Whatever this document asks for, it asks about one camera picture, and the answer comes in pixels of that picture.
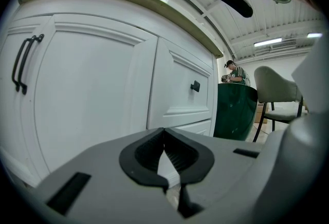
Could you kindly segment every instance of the cap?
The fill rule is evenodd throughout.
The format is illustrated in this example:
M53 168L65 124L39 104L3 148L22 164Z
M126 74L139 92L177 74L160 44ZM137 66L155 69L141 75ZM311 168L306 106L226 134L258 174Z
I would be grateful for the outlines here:
M234 62L233 62L233 61L229 60L229 61L227 61L227 63L224 65L224 67L226 67L226 68L227 68L227 67L228 67L228 65L230 65L230 64L232 64L232 63L234 64Z

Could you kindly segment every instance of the white chair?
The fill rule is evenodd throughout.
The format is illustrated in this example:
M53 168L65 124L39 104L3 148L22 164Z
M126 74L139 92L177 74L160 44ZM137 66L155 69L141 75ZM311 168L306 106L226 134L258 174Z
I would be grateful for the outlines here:
M275 130L275 121L290 123L293 119L306 115L302 111L303 97L298 90L296 83L286 80L267 66L258 67L254 72L258 101L264 103L262 116L253 142L257 141L258 134L262 128L263 120L272 120L272 131ZM293 110L275 110L275 102L298 102L297 113ZM266 111L267 103L271 103L270 111Z

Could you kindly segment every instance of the ceiling light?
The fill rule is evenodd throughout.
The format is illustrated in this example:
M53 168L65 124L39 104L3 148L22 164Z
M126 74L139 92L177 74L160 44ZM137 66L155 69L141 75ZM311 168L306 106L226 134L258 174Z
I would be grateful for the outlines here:
M282 38L273 39L273 40L267 40L267 41L261 41L261 42L256 42L253 45L255 47L259 47L259 46L263 46L263 45L267 45L267 44L273 44L273 43L278 43L278 42L282 42Z
M307 34L307 37L308 38L319 38L319 37L322 37L322 33L309 33Z

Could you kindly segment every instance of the cable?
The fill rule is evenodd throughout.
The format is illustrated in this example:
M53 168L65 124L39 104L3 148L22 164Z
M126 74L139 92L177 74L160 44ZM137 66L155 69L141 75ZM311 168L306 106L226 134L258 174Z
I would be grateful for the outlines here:
M256 126L254 126L253 125L253 127L255 127L257 130L258 130L258 128L256 127ZM265 134L267 134L268 135L268 133L267 132L264 132L263 130L261 130L263 133L265 133Z

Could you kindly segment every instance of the cabinet door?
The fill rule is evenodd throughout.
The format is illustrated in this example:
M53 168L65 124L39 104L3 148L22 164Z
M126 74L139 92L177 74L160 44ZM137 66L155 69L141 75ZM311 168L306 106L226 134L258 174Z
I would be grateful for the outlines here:
M3 47L0 48L0 153L6 167L31 186L40 181L33 157L37 157L37 160L43 163L43 169L47 170L47 168L42 156L31 152L29 149L31 143L24 139L21 124L22 89L16 91L11 76L23 41L33 35L39 35L50 18L50 16L42 16L13 22L2 42ZM28 43L25 44L16 68L16 81L27 45Z
M72 14L54 15L44 34L44 55L29 79L34 104L27 98L25 115L34 111L51 172L88 147L146 129L157 37Z
M174 127L211 118L213 69L177 45L159 39L148 128ZM200 84L199 92L191 84Z

